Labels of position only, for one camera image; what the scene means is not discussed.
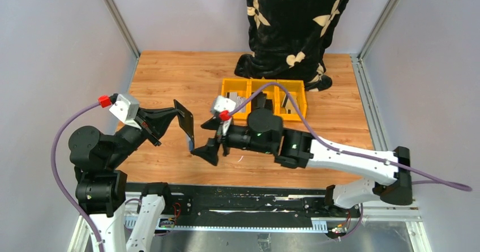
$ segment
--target yellow storage box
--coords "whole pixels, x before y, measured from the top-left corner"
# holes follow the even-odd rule
[[[233,95],[234,101],[239,105],[243,100],[249,98],[253,92],[261,86],[269,83],[277,82],[283,85],[293,96],[302,115],[307,114],[307,100],[305,98],[305,88],[301,80],[268,80],[268,79],[237,79],[225,78],[222,81],[222,96],[231,97]],[[292,104],[286,100],[285,93],[279,87],[269,86],[263,90],[267,95],[267,99],[273,102],[273,114],[278,115],[286,121],[301,121],[297,112],[293,109]],[[251,112],[251,103],[246,105],[245,110],[237,112],[234,119],[247,119]]]

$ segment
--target black fabric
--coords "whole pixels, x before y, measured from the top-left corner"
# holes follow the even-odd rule
[[[235,74],[312,81],[348,0],[247,0],[249,45]]]

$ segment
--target wooden table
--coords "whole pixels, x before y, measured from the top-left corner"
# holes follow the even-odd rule
[[[240,55],[144,51],[130,93],[143,108],[172,107],[173,99],[177,99],[193,113],[196,146],[202,146],[213,131],[202,130],[200,125],[211,117],[209,110],[220,94],[221,80],[235,77],[233,71]],[[350,57],[327,54],[325,64],[333,86],[326,91],[307,93],[307,120],[328,140],[372,149]],[[306,130],[301,122],[285,122],[285,126]],[[160,147],[145,142],[119,167],[128,174],[129,181],[324,188],[359,179],[330,169],[283,168],[273,162],[271,155],[237,149],[232,149],[228,157],[220,154],[218,166],[212,166],[189,153],[185,134],[176,119],[160,141]]]

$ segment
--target floor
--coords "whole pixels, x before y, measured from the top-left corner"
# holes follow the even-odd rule
[[[144,51],[130,93],[143,108],[172,107],[173,99],[177,99],[193,113],[195,143],[202,146],[212,131],[202,130],[200,125],[211,117],[209,110],[220,94],[221,80],[234,77],[233,70],[241,54]],[[333,86],[306,94],[308,122],[328,140],[372,149],[349,55],[327,54],[324,61]],[[306,130],[300,122],[285,122],[285,126]],[[271,155],[235,149],[228,157],[220,155],[215,167],[189,153],[185,134],[176,120],[160,141],[160,147],[145,142],[119,167],[128,174],[129,181],[324,188],[359,179],[330,169],[283,168],[273,162]]]

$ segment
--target wood surface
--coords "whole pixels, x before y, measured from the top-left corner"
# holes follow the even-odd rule
[[[173,107],[173,99],[177,99],[193,113],[195,144],[202,146],[213,131],[202,130],[200,125],[211,117],[209,110],[221,92],[222,79],[235,78],[233,71],[241,54],[144,51],[130,93],[143,108]],[[325,64],[333,86],[306,93],[308,122],[328,140],[372,149],[350,57],[327,54]],[[306,130],[301,122],[285,122],[285,126]],[[220,162],[212,166],[189,153],[176,119],[160,141],[160,147],[145,142],[119,167],[128,174],[129,181],[325,188],[359,179],[330,169],[283,168],[273,162],[271,155],[237,149],[232,149],[228,157],[222,157],[220,150]]]

